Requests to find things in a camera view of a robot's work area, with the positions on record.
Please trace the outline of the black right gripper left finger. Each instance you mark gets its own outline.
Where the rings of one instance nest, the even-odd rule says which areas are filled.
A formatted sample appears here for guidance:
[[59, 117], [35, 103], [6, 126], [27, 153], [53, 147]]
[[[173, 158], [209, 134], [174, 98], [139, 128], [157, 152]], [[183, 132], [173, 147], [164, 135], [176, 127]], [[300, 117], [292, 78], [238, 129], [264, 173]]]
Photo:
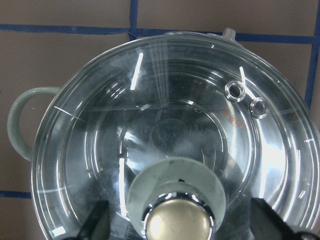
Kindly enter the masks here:
[[79, 240], [108, 240], [110, 237], [110, 206], [108, 200], [99, 200], [81, 227]]

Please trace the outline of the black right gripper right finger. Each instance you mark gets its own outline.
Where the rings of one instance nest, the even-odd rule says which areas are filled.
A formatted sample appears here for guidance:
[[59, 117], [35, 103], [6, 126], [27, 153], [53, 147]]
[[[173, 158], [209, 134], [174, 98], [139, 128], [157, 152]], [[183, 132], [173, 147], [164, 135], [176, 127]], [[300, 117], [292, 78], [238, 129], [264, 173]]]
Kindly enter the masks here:
[[300, 239], [263, 198], [251, 198], [249, 223], [255, 240]]

